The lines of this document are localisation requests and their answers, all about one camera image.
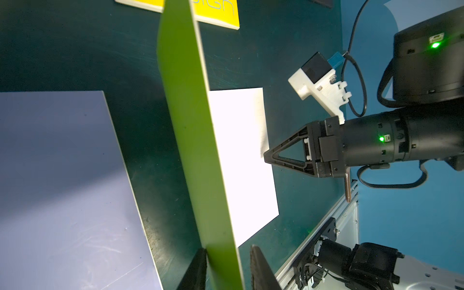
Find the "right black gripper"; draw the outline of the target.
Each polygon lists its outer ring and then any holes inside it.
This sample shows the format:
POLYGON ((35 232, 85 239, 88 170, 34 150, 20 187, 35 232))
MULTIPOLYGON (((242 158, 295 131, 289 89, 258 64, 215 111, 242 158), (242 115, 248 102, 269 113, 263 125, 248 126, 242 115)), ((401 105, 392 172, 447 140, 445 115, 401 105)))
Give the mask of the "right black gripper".
POLYGON ((341 178, 349 167, 400 161, 445 161, 464 169, 464 101, 409 106, 351 119, 304 125, 264 153, 268 164, 304 174, 341 178))

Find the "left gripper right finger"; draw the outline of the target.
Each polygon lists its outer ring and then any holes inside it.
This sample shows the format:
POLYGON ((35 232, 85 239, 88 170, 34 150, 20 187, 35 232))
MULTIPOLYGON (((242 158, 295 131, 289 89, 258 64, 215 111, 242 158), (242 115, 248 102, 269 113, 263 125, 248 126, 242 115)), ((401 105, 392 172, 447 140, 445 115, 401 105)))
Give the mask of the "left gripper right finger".
POLYGON ((257 245, 250 250, 251 286, 253 290, 281 290, 265 256, 257 245))

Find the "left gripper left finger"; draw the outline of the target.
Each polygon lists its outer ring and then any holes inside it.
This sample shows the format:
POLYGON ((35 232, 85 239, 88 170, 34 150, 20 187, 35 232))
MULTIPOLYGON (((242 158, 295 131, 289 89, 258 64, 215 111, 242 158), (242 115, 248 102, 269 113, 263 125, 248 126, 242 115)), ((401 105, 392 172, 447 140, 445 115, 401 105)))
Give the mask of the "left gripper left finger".
POLYGON ((207 250, 200 248, 188 266, 177 290, 205 290, 207 276, 207 250))

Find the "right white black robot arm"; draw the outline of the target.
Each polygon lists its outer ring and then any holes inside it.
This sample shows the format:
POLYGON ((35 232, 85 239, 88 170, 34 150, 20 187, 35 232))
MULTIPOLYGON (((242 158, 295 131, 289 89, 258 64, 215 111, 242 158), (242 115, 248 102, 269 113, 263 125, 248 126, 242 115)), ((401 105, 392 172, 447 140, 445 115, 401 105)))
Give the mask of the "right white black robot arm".
POLYGON ((457 8, 400 31, 377 98, 387 111, 348 121, 330 101, 334 71, 315 54, 290 79, 331 114, 304 125, 268 150, 268 164, 318 177, 339 178, 391 163, 439 160, 464 168, 464 10, 457 8))

